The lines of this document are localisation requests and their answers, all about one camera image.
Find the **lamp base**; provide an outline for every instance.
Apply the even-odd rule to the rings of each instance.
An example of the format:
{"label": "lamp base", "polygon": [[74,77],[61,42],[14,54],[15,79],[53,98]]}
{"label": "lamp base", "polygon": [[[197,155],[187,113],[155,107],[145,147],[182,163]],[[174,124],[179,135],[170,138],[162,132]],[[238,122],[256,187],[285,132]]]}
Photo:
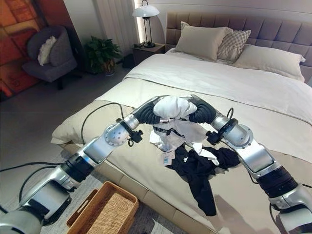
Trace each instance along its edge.
{"label": "lamp base", "polygon": [[145,48],[153,48],[153,47],[155,47],[155,46],[156,46],[155,43],[150,42],[150,41],[144,43],[144,47],[145,47]]}

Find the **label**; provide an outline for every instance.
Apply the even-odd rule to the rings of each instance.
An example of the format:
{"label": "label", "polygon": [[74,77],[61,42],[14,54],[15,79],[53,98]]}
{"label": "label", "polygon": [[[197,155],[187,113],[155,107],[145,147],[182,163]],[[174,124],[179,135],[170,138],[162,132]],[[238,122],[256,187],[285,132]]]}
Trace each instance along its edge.
{"label": "label", "polygon": [[171,165],[172,163],[172,159],[174,159],[176,156],[175,156],[175,151],[174,150],[171,150],[171,151],[167,151],[167,152],[163,152],[161,154],[161,163],[164,165],[164,166],[168,166],[168,165]]}

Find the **green plant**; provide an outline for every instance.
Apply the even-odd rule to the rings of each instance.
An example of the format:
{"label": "green plant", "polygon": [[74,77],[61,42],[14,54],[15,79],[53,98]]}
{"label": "green plant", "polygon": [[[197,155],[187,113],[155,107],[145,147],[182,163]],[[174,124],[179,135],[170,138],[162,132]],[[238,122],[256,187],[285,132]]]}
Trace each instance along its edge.
{"label": "green plant", "polygon": [[113,44],[112,39],[105,40],[93,36],[91,36],[91,39],[86,43],[85,50],[93,72],[102,73],[105,70],[105,63],[114,58],[122,58],[119,46]]}

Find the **floor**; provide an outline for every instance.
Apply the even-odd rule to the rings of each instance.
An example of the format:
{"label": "floor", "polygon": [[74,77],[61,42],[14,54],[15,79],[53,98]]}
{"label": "floor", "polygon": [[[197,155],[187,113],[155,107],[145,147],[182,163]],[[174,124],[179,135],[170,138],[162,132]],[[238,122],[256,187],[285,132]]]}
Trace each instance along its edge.
{"label": "floor", "polygon": [[[46,161],[62,149],[50,143],[53,130],[67,117],[119,83],[130,71],[120,65],[111,77],[85,74],[67,76],[64,89],[40,83],[0,103],[0,169],[33,161]],[[38,166],[0,174],[0,204],[18,199],[19,189]]]}

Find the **plant pot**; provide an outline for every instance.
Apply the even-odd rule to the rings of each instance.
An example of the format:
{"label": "plant pot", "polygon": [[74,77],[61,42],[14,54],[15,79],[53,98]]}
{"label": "plant pot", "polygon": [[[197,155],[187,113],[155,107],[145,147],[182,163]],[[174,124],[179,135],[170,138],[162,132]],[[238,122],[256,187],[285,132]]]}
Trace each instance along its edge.
{"label": "plant pot", "polygon": [[115,73],[115,61],[113,59],[103,64],[106,76],[112,76]]}

